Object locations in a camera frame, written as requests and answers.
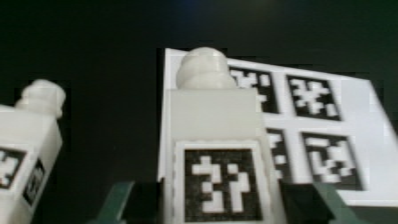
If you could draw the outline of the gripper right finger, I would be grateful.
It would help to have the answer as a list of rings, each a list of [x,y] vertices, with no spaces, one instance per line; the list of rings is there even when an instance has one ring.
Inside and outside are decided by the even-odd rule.
[[[331,184],[281,183],[289,224],[372,224],[365,221]]]

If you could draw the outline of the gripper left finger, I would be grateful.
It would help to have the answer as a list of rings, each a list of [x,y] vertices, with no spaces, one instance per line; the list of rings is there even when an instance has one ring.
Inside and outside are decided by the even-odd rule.
[[[86,224],[159,224],[159,183],[118,182]]]

